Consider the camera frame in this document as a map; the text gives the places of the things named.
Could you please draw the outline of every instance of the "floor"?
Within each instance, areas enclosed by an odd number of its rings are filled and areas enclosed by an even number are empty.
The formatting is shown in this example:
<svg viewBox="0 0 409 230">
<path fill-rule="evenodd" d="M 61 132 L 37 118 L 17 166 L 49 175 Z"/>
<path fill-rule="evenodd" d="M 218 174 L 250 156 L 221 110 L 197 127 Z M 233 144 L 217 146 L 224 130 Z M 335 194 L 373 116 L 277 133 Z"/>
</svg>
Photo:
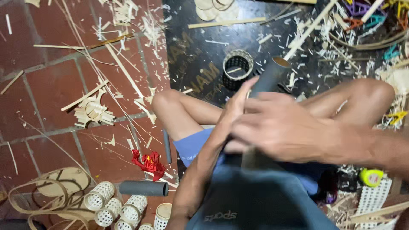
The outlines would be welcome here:
<svg viewBox="0 0 409 230">
<path fill-rule="evenodd" d="M 47 2 L 41 1 L 40 8 L 37 8 L 24 3 L 23 0 L 0 0 L 0 15 L 2 18 L 5 14 L 9 15 L 12 28 L 12 34 L 9 34 L 7 24 L 1 19 L 0 89 L 3 89 L 18 72 L 21 70 L 25 72 L 4 95 L 0 95 L 1 184 L 9 190 L 46 172 L 76 166 L 63 151 L 30 128 L 30 125 L 44 132 L 65 149 L 97 182 L 108 180 L 118 185 L 124 180 L 144 179 L 143 171 L 131 162 L 132 153 L 126 141 L 126 138 L 131 138 L 127 129 L 130 122 L 125 119 L 124 113 L 110 95 L 104 95 L 101 104 L 109 107 L 108 110 L 117 117 L 114 126 L 92 123 L 88 129 L 81 129 L 74 126 L 76 118 L 73 110 L 68 113 L 61 112 L 60 108 L 95 88 L 98 80 L 82 54 L 69 49 L 33 47 L 33 44 L 79 45 L 58 5 L 52 2 L 51 6 L 48 6 Z M 103 7 L 98 0 L 66 0 L 66 3 L 85 45 L 100 43 L 91 26 L 98 25 L 100 17 L 103 24 L 112 20 L 109 7 L 106 5 Z M 160 0 L 150 0 L 149 7 L 146 1 L 137 1 L 137 5 L 139 11 L 133 20 L 135 24 L 139 22 L 143 24 L 142 16 L 148 8 L 161 23 L 163 13 Z M 106 31 L 110 30 L 114 30 L 111 25 Z M 134 67 L 120 56 L 119 58 L 142 94 L 148 97 L 153 92 L 169 88 L 166 46 L 157 52 L 158 58 L 153 52 L 153 47 L 148 46 L 149 40 L 138 26 L 132 25 L 129 30 L 133 32 L 134 37 L 125 42 L 128 50 L 122 50 L 121 53 L 134 64 Z M 118 35 L 107 33 L 105 36 L 110 39 Z M 115 47 L 119 49 L 121 44 L 117 42 Z M 98 61 L 116 64 L 104 46 L 94 48 L 90 53 Z M 160 161 L 165 165 L 167 172 L 176 176 L 176 151 L 172 146 L 172 163 L 168 164 L 159 120 L 153 125 L 146 113 L 133 103 L 133 99 L 138 97 L 118 66 L 98 62 L 97 66 L 108 77 L 111 85 L 124 95 L 118 101 L 138 125 L 135 126 L 139 133 L 137 137 L 141 141 L 142 154 L 157 151 L 162 156 Z M 151 111 L 151 105 L 147 101 L 145 104 Z M 115 137 L 115 146 L 105 144 L 112 140 L 112 136 Z M 150 136 L 154 139 L 147 149 L 144 142 L 148 142 Z M 8 143 L 13 151 L 18 175 L 14 169 Z M 175 183 L 176 177 L 164 178 Z M 161 203 L 171 202 L 174 193 L 170 191 L 167 197 L 149 197 L 146 216 L 142 223 L 153 223 L 156 207 Z M 117 196 L 123 202 L 129 198 L 128 195 L 121 195 L 118 192 Z M 18 213 L 7 203 L 2 205 L 0 211 L 0 218 L 27 217 L 17 215 Z M 47 227 L 57 222 L 54 217 L 39 219 Z"/>
</svg>

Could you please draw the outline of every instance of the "red cloth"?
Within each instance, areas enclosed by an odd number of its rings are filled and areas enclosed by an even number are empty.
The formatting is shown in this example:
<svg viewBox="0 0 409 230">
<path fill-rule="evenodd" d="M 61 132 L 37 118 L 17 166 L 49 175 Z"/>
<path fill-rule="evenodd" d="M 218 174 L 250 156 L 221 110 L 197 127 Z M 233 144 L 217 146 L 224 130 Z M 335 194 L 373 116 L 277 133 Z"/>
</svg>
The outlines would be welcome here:
<svg viewBox="0 0 409 230">
<path fill-rule="evenodd" d="M 159 162 L 159 154 L 155 151 L 152 151 L 151 155 L 143 155 L 142 162 L 139 162 L 139 150 L 132 149 L 133 158 L 132 162 L 135 165 L 141 167 L 142 171 L 153 173 L 153 181 L 157 181 L 163 177 L 165 174 L 165 167 Z"/>
</svg>

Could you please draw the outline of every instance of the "tile grout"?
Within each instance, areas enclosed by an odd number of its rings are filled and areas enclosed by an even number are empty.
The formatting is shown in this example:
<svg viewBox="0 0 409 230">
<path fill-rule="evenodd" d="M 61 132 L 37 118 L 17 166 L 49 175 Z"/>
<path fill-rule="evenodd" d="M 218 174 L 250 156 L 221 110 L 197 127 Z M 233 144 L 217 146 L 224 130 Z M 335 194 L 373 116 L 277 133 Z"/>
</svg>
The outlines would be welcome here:
<svg viewBox="0 0 409 230">
<path fill-rule="evenodd" d="M 146 80 L 148 82 L 148 86 L 152 88 L 153 87 L 152 79 L 149 76 L 149 69 L 148 69 L 148 65 L 146 64 L 145 54 L 144 54 L 144 51 L 142 49 L 142 43 L 141 43 L 141 40 L 139 38 L 139 33 L 134 33 L 134 36 L 135 36 L 136 44 L 138 46 L 138 50 L 139 50 L 138 52 L 141 55 L 141 62 L 142 62 L 142 65 L 144 67 L 144 71 L 146 73 Z"/>
<path fill-rule="evenodd" d="M 79 155 L 81 156 L 82 163 L 84 164 L 84 169 L 87 170 L 87 172 L 91 175 L 91 171 L 90 171 L 90 168 L 88 166 L 87 158 L 85 158 L 85 154 L 84 154 L 84 152 L 82 150 L 81 143 L 79 142 L 79 139 L 78 139 L 78 136 L 77 136 L 76 132 L 72 132 L 72 136 L 74 137 L 74 141 L 75 141 L 75 144 L 77 146 Z"/>
<path fill-rule="evenodd" d="M 117 42 L 113 42 L 111 44 L 116 45 L 119 42 L 120 41 L 117 41 Z M 103 49 L 105 49 L 105 46 L 96 47 L 96 48 L 90 49 L 88 51 L 89 51 L 90 54 L 92 54 L 93 52 L 103 50 Z M 63 63 L 65 61 L 78 59 L 78 58 L 80 58 L 82 56 L 83 56 L 83 54 L 81 54 L 79 52 L 75 52 L 75 53 L 72 53 L 72 54 L 67 54 L 67 55 L 65 55 L 63 57 L 57 58 L 57 59 L 52 60 L 52 61 L 50 61 L 48 63 L 42 63 L 42 64 L 38 64 L 38 65 L 35 65 L 35 66 L 27 67 L 27 68 L 23 69 L 23 71 L 24 71 L 24 73 L 31 73 L 31 72 L 34 72 L 34 71 L 37 71 L 37 70 L 41 70 L 41 69 L 56 65 L 56 64 Z M 11 73 L 9 73 L 7 75 L 0 76 L 0 83 L 13 79 L 18 74 L 18 72 L 20 72 L 20 70 L 13 71 L 13 72 L 11 72 Z"/>
<path fill-rule="evenodd" d="M 82 70 L 81 70 L 81 66 L 78 63 L 78 59 L 75 58 L 74 59 L 75 65 L 77 67 L 78 73 L 79 73 L 79 77 L 81 78 L 81 82 L 82 82 L 82 87 L 84 88 L 85 93 L 88 93 L 88 88 L 87 88 L 87 84 L 85 83 L 85 78 L 84 75 L 82 74 Z"/>
<path fill-rule="evenodd" d="M 27 76 L 25 73 L 23 74 L 22 78 L 23 78 L 24 86 L 27 90 L 28 96 L 30 97 L 31 103 L 34 107 L 34 111 L 37 115 L 38 121 L 40 122 L 41 128 L 45 130 L 43 120 L 41 119 L 41 116 L 40 116 L 40 111 L 38 110 L 36 100 L 34 99 L 33 92 L 31 91 L 31 87 L 30 87 L 30 84 L 28 83 Z"/>
<path fill-rule="evenodd" d="M 34 44 L 36 44 L 36 43 L 39 44 L 39 43 L 41 43 L 41 41 L 43 39 L 37 32 L 36 24 L 34 23 L 33 17 L 31 16 L 29 6 L 25 3 L 25 1 L 20 1 L 20 2 L 21 2 L 21 4 L 23 4 L 24 13 L 25 13 L 26 20 L 27 20 L 27 25 L 28 25 L 29 29 L 31 30 L 30 34 L 31 34 L 31 37 L 33 38 L 33 43 Z M 45 51 L 45 49 L 40 50 L 40 53 L 43 56 L 44 63 L 47 63 L 48 62 L 48 54 Z"/>
<path fill-rule="evenodd" d="M 130 123 L 129 128 L 130 128 L 130 130 L 131 130 L 132 137 L 133 137 L 133 138 L 136 137 L 136 138 L 135 138 L 135 141 L 136 141 L 135 145 L 136 145 L 137 149 L 139 149 L 139 151 L 140 151 L 139 160 L 142 162 L 142 155 L 143 155 L 143 153 L 142 153 L 142 149 L 141 149 L 141 147 L 139 146 L 139 143 L 138 143 L 139 138 L 138 138 L 138 135 L 136 135 L 136 132 L 135 132 L 135 129 L 133 128 L 132 122 L 129 121 L 129 123 Z M 145 174 L 145 179 L 148 178 L 148 175 L 146 174 L 146 172 L 144 172 L 144 174 Z"/>
<path fill-rule="evenodd" d="M 30 148 L 30 145 L 28 144 L 28 142 L 27 142 L 27 141 L 24 141 L 24 142 L 26 143 L 27 150 L 28 150 L 28 152 L 29 152 L 29 154 L 30 154 L 31 161 L 33 162 L 34 167 L 36 168 L 38 177 L 40 177 L 40 176 L 41 176 L 41 171 L 40 171 L 40 169 L 38 168 L 36 159 L 34 158 L 34 152 L 33 152 L 33 150 Z"/>
<path fill-rule="evenodd" d="M 132 119 L 138 119 L 138 118 L 147 117 L 147 115 L 146 115 L 145 112 L 136 113 L 136 114 L 131 114 L 131 115 L 129 115 L 129 116 L 130 116 Z M 118 118 L 115 120 L 114 124 L 115 124 L 115 123 L 119 123 L 119 122 L 123 122 L 123 121 L 125 121 L 125 120 L 127 120 L 127 118 L 126 118 L 125 116 L 118 117 Z M 103 126 L 103 125 L 105 125 L 105 124 L 97 124 L 97 123 L 95 123 L 95 122 L 92 122 L 92 123 L 90 123 L 90 125 L 88 125 L 88 128 L 94 128 L 94 127 L 99 127 L 99 126 Z M 47 137 L 50 137 L 50 136 L 59 135 L 59 134 L 65 134 L 65 133 L 74 132 L 74 131 L 78 131 L 78 130 L 84 130 L 84 128 L 80 128 L 80 127 L 76 127 L 76 126 L 71 126 L 71 127 L 67 127 L 67 128 L 59 129 L 59 130 L 46 131 L 46 132 L 44 132 L 44 134 L 45 134 Z M 40 135 L 32 135 L 32 136 L 29 136 L 29 137 L 17 138 L 17 139 L 11 140 L 11 141 L 9 141 L 9 142 L 10 142 L 10 144 L 16 144 L 16 143 L 25 142 L 25 141 L 27 141 L 27 140 L 35 140 L 35 139 L 37 139 L 37 138 L 42 138 L 42 137 L 44 137 L 44 136 L 41 135 L 41 134 L 40 134 Z M 2 141 L 2 142 L 0 142 L 0 146 L 4 146 L 4 145 L 7 145 L 7 141 Z"/>
</svg>

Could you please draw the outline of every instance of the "person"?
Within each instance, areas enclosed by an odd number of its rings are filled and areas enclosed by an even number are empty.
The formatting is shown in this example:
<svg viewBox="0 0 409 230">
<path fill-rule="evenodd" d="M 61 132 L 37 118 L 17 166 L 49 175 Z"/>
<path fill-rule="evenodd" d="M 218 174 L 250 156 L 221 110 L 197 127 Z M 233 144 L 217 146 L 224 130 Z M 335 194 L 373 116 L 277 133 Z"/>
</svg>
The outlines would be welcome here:
<svg viewBox="0 0 409 230">
<path fill-rule="evenodd" d="M 223 164 L 222 150 L 256 147 L 279 161 L 371 165 L 408 175 L 405 138 L 371 130 L 395 97 L 387 83 L 358 79 L 300 103 L 272 92 L 246 99 L 257 79 L 245 82 L 224 110 L 176 90 L 154 96 L 153 110 L 188 167 L 166 229 L 337 229 L 299 175 Z M 204 124 L 216 126 L 204 130 Z"/>
</svg>

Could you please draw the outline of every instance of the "white woven bamboo tube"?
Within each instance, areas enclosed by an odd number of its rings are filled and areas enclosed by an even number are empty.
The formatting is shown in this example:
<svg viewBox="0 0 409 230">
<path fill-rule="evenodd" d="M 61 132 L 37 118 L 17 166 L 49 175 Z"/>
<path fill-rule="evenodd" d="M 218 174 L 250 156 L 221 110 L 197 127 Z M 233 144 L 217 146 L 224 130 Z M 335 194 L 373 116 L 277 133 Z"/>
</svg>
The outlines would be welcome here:
<svg viewBox="0 0 409 230">
<path fill-rule="evenodd" d="M 155 222 L 153 224 L 155 230 L 164 230 L 171 217 L 172 204 L 162 203 L 156 208 Z"/>
<path fill-rule="evenodd" d="M 114 195 L 115 186 L 109 181 L 99 183 L 84 197 L 85 206 L 92 211 L 102 208 Z"/>
<path fill-rule="evenodd" d="M 102 227 L 110 226 L 118 217 L 121 207 L 121 201 L 116 198 L 110 199 L 103 208 L 95 212 L 95 222 Z"/>
<path fill-rule="evenodd" d="M 144 223 L 139 227 L 139 230 L 155 230 L 150 223 Z"/>
<path fill-rule="evenodd" d="M 133 223 L 129 223 L 123 219 L 119 219 L 115 223 L 115 230 L 134 230 L 136 225 Z"/>
<path fill-rule="evenodd" d="M 142 218 L 148 199 L 146 196 L 132 195 L 121 208 L 121 218 L 129 223 L 138 225 Z"/>
</svg>

